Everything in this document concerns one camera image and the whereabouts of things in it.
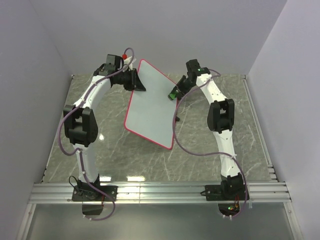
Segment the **green whiteboard eraser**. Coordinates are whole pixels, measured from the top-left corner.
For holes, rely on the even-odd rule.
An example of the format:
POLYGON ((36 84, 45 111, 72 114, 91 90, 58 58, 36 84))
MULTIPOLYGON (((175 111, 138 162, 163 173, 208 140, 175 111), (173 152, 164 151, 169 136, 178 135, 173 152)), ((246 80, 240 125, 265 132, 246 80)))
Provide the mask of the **green whiteboard eraser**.
POLYGON ((171 101, 173 101, 173 100, 176 98, 176 93, 170 93, 170 94, 168 95, 168 98, 169 98, 171 101))

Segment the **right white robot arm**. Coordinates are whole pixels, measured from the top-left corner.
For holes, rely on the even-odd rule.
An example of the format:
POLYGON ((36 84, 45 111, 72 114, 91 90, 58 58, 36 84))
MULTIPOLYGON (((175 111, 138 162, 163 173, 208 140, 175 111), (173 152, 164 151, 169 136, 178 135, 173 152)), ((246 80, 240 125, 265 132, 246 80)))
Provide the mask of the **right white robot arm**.
POLYGON ((227 98, 214 82, 218 72, 201 67, 197 59, 186 62, 187 75, 183 75, 168 95, 173 101, 182 102, 189 93, 200 89, 209 103, 207 126, 213 132, 221 161, 220 194, 232 200, 246 189, 241 169, 237 165, 233 144, 235 102, 227 98))

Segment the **pink framed whiteboard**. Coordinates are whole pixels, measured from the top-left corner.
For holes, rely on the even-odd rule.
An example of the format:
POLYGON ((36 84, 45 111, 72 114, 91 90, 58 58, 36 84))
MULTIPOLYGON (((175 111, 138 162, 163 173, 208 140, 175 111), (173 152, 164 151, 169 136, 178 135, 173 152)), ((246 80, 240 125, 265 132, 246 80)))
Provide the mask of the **pink framed whiteboard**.
POLYGON ((139 62, 137 74, 146 91, 134 90, 131 93, 124 128, 171 150, 177 101, 170 100, 168 94, 176 84, 144 59, 139 62))

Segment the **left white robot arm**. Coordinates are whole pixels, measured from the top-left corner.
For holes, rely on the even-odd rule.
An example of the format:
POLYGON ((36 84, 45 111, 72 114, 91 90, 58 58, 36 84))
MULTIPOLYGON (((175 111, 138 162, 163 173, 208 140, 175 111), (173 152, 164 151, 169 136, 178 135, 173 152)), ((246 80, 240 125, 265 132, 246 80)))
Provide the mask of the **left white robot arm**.
POLYGON ((106 62, 92 74, 91 82, 81 97, 72 105, 63 109, 63 119, 58 131, 64 131, 65 137, 73 145, 73 152, 61 151, 67 155, 76 155, 79 176, 78 184, 86 185, 83 195, 89 201, 96 201, 101 196, 98 186, 100 176, 95 164, 93 143, 97 140, 99 128, 95 110, 103 96, 114 86, 121 85, 126 91, 146 91, 137 69, 133 67, 136 58, 123 54, 109 54, 106 62))

